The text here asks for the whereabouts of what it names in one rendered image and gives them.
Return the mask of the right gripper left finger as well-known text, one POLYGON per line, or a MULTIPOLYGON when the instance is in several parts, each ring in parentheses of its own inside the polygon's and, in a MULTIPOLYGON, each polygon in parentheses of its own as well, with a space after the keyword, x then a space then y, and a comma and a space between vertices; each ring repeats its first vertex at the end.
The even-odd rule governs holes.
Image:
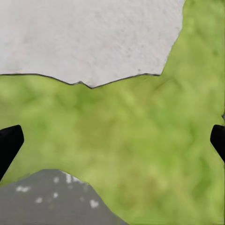
POLYGON ((0 180, 23 143, 24 136, 20 125, 0 130, 0 180))

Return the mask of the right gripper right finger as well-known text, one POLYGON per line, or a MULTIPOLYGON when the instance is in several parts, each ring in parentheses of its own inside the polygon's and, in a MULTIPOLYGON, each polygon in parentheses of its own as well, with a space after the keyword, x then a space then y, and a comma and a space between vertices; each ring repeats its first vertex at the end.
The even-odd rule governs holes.
POLYGON ((214 125, 210 141, 225 162, 225 127, 217 124, 214 125))

